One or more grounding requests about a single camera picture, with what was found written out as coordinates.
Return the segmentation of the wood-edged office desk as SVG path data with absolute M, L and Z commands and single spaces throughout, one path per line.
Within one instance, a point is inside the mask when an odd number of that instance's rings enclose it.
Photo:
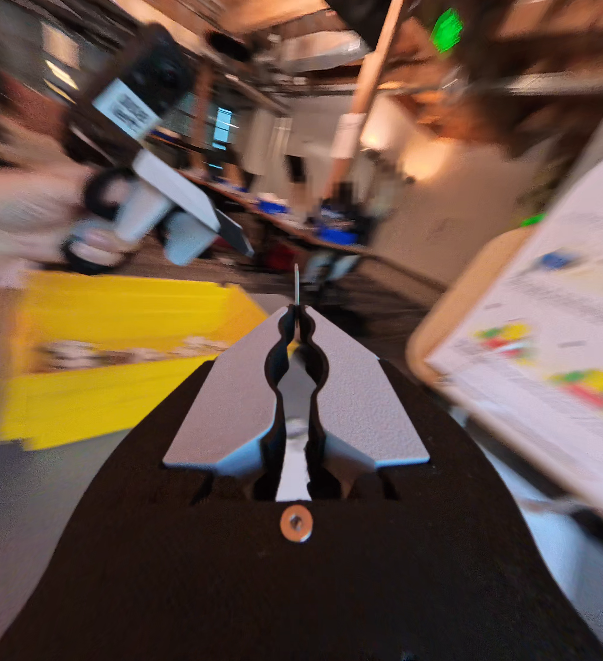
M 319 239 L 314 235 L 312 230 L 296 227 L 293 225 L 291 220 L 286 219 L 286 216 L 283 214 L 269 214 L 265 213 L 258 208 L 255 202 L 252 201 L 251 197 L 243 192 L 239 192 L 231 186 L 222 186 L 216 185 L 208 181 L 206 178 L 198 177 L 186 170 L 177 170 L 182 177 L 194 183 L 196 186 L 205 188 L 208 191 L 223 196 L 232 202 L 235 202 L 242 206 L 246 212 L 255 214 L 256 217 L 265 224 L 268 229 L 276 229 L 277 231 L 283 232 L 286 235 L 298 239 L 304 242 L 307 245 L 315 246 L 320 249 L 326 249 L 333 252 L 342 252 L 350 255 L 357 255 L 364 259 L 372 259 L 381 261 L 381 256 L 376 254 L 373 250 L 368 249 L 364 246 L 353 244 L 353 245 L 341 245 L 333 242 L 326 242 Z

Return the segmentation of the pile of puzzle pieces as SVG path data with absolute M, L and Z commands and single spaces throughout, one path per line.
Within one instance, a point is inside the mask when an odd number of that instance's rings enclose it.
M 127 348 L 104 350 L 97 345 L 75 340 L 62 340 L 38 347 L 40 366 L 48 371 L 72 371 L 109 366 L 135 365 L 169 359 L 205 358 L 220 354 L 231 346 L 220 340 L 189 336 L 172 350 Z

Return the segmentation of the printed instruction sheet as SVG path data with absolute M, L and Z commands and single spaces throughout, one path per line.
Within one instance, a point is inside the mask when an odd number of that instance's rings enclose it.
M 603 517 L 603 161 L 426 363 L 446 392 Z

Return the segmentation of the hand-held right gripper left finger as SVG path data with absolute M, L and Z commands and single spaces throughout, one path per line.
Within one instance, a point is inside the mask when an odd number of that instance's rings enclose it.
M 214 360 L 163 463 L 216 475 L 279 478 L 286 446 L 280 381 L 296 307 L 277 310 Z

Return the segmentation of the person's left hand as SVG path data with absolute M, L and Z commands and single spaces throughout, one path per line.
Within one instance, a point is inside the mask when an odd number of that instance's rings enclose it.
M 62 246 L 86 213 L 97 169 L 71 163 L 34 170 L 0 168 L 0 276 L 23 260 L 65 264 Z

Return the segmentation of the yellow plastic bin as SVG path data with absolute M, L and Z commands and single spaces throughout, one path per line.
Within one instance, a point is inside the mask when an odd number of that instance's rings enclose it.
M 266 317 L 234 284 L 31 272 L 8 312 L 0 443 L 49 450 L 133 428 L 216 356 L 172 357 L 185 339 L 230 346 Z M 104 351 L 149 349 L 167 357 L 52 370 L 40 349 L 60 340 Z

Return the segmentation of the grey desk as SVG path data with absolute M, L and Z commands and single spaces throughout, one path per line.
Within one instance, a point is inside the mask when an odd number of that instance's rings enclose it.
M 554 579 L 603 642 L 603 542 L 554 511 L 549 486 L 469 427 L 520 505 Z M 44 451 L 0 445 L 0 636 L 16 616 L 55 549 L 83 491 L 127 430 Z

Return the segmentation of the wooden pillar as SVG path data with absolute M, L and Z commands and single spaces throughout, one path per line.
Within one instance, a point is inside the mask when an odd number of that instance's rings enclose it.
M 383 68 L 385 67 L 391 46 L 405 20 L 409 6 L 410 1 L 391 1 L 377 46 L 363 60 L 357 77 L 357 87 L 353 94 L 352 104 L 348 113 L 366 113 L 365 122 L 377 94 Z M 321 196 L 322 199 L 330 198 L 334 190 L 345 180 L 354 161 L 354 156 L 349 160 L 332 159 L 332 166 Z

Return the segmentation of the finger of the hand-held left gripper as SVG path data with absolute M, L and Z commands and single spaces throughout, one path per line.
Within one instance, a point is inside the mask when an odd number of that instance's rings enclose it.
M 216 209 L 209 196 L 182 177 L 177 170 L 147 150 L 137 154 L 132 170 L 135 173 L 132 190 L 132 243 L 139 243 L 158 226 L 163 228 L 166 217 L 172 211 L 189 211 L 202 219 L 215 217 L 220 224 L 217 238 L 222 238 L 241 255 L 249 258 L 254 255 L 242 227 Z
M 172 211 L 163 229 L 166 260 L 175 266 L 187 266 L 214 243 L 220 224 L 213 216 L 202 219 L 189 211 Z

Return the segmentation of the green exit sign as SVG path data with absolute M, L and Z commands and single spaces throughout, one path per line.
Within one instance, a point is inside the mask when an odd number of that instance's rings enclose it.
M 431 31 L 430 39 L 439 54 L 450 52 L 461 41 L 464 24 L 456 9 L 441 13 Z

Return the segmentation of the white paper notice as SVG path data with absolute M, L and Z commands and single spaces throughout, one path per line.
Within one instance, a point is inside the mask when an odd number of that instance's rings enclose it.
M 350 112 L 339 117 L 330 150 L 332 159 L 349 160 L 353 158 L 360 142 L 366 116 L 366 113 Z

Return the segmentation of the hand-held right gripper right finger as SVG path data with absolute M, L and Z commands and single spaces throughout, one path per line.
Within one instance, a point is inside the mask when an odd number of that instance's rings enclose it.
M 305 447 L 308 488 L 350 489 L 363 475 L 429 462 L 376 354 L 306 305 L 301 347 L 314 383 Z

